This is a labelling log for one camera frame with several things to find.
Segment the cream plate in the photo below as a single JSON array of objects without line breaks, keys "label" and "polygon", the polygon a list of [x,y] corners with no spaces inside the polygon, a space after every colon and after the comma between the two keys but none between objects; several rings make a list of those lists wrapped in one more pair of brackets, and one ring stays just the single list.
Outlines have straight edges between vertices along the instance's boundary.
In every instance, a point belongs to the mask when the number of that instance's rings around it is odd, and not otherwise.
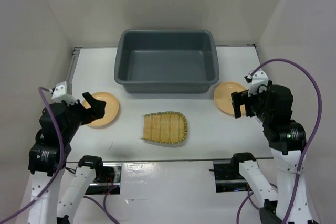
[{"label": "cream plate", "polygon": [[214,91],[214,101],[217,107],[226,114],[234,116],[231,94],[233,92],[242,92],[246,88],[236,82],[223,82],[219,84]]},{"label": "cream plate", "polygon": [[92,128],[103,128],[112,123],[112,121],[117,117],[119,113],[119,101],[118,99],[109,92],[96,92],[92,96],[100,101],[106,103],[105,115],[103,118],[95,120],[87,126]]}]

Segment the woven bamboo tray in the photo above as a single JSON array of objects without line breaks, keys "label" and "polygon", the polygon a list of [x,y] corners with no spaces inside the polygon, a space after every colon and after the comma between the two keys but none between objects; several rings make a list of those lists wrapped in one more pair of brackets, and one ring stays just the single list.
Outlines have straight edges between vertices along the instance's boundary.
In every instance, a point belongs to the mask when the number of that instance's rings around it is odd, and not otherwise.
[{"label": "woven bamboo tray", "polygon": [[185,141],[188,126],[181,112],[156,112],[143,117],[143,141],[162,145],[177,145]]}]

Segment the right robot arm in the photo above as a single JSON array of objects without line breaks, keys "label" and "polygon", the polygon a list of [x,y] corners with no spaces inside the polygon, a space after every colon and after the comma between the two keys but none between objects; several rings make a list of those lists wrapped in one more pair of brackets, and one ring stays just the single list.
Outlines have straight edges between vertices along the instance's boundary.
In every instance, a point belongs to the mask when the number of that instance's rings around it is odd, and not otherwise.
[{"label": "right robot arm", "polygon": [[248,183],[259,204],[262,223],[314,223],[307,201],[303,164],[299,161],[307,144],[301,124],[291,118],[293,96],[289,88],[261,85],[254,94],[247,90],[231,94],[234,116],[256,116],[263,126],[276,164],[277,189],[260,171],[252,153],[236,153],[230,172]]}]

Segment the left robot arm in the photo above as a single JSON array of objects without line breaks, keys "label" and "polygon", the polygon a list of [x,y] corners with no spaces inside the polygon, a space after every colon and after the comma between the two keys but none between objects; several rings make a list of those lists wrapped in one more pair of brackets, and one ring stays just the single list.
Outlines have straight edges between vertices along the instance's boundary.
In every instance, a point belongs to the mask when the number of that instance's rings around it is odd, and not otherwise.
[{"label": "left robot arm", "polygon": [[59,198],[60,183],[71,152],[70,142],[82,125],[101,119],[106,102],[90,93],[82,94],[90,105],[85,108],[79,100],[45,104],[39,119],[40,130],[29,151],[28,169],[32,176],[28,223],[72,223],[81,199],[91,182],[104,177],[101,157],[85,155],[79,163],[75,177],[65,196]]}]

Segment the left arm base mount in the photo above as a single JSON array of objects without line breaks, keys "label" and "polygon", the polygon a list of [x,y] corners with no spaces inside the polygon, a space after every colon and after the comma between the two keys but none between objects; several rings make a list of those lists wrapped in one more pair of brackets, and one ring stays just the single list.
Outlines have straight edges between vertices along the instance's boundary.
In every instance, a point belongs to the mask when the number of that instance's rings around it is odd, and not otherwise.
[{"label": "left arm base mount", "polygon": [[71,167],[71,163],[67,163],[65,169],[75,175],[77,168],[81,166],[89,166],[93,168],[100,166],[97,177],[90,183],[86,190],[86,195],[117,195],[120,193],[121,184],[121,163],[109,163],[100,161],[100,157],[86,156],[76,163],[76,168]]}]

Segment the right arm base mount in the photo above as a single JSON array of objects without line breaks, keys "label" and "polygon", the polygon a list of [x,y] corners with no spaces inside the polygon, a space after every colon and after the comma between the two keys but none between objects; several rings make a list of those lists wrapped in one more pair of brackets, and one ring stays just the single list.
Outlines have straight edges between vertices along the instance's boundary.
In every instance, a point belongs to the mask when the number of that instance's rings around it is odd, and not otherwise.
[{"label": "right arm base mount", "polygon": [[249,186],[242,176],[235,173],[230,160],[213,161],[209,171],[214,175],[217,193],[231,193],[247,191]]}]

